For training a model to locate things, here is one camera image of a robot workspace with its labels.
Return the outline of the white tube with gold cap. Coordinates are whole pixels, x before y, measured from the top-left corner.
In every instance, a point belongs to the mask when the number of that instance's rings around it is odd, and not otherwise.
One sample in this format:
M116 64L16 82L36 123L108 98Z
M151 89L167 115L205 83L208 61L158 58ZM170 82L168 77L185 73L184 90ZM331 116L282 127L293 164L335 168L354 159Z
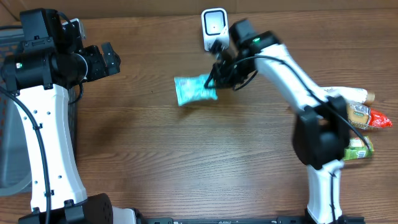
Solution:
M346 86L326 86L323 90L331 95L341 95L347 101L361 103L366 106L371 106L375 100L375 94L363 88L353 88Z

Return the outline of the grey plastic shopping basket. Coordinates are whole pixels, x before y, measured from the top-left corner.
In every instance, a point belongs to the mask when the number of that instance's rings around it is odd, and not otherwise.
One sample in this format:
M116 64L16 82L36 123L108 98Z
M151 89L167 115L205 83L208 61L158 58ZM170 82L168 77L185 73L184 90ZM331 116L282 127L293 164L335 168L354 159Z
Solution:
M8 55L22 52L22 29L1 30L1 67ZM76 154L76 104L68 106L68 122ZM17 106L1 93L1 197L30 192L32 179L22 120Z

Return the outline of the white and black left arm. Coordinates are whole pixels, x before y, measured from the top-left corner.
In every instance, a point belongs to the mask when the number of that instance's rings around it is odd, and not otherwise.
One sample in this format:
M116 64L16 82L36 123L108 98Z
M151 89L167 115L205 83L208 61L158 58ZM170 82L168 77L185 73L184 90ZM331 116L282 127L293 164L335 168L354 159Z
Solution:
M87 195L68 122L69 90L119 73L119 55L108 42L84 47L80 21L60 11L23 11L20 20L23 50L1 69L2 92L22 120L32 177L32 212L19 222L136 224L133 209L113 206L106 194Z

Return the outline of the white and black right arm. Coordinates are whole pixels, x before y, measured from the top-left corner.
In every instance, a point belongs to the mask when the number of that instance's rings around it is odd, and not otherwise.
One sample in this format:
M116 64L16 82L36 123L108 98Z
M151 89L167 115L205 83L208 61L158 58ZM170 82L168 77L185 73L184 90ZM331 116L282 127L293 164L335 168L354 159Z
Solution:
M217 38L210 52L217 57L205 88L234 88L252 72L265 76L295 113L293 148L308 172L310 223L340 223L340 177L349 143L346 101L322 90L294 61L271 31L257 33L248 20L224 30L235 44L229 51Z

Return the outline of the teal wet wipes packet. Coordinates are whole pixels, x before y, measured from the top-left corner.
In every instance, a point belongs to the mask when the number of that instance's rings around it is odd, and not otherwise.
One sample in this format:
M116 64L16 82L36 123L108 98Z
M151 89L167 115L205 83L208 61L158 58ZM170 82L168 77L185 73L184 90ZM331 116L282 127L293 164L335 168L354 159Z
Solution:
M196 77L175 77L178 105L183 106L195 101L217 100L216 90L205 88L209 76L209 74L202 74Z

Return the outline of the orange spaghetti pasta packet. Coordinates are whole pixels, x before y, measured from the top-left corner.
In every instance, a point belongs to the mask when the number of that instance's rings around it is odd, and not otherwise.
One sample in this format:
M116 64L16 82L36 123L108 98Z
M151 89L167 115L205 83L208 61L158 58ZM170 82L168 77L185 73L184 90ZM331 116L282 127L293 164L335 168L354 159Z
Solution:
M392 121L382 112L359 103L347 103L348 121L364 130L393 127Z

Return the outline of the white barcode scanner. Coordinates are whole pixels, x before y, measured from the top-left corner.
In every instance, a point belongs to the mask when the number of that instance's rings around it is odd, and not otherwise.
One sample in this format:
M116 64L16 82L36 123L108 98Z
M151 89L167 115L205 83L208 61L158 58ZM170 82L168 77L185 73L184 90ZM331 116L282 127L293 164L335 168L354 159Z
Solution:
M228 15L223 8L205 9L201 13L201 25L205 51L209 52L216 40L222 47L229 47Z

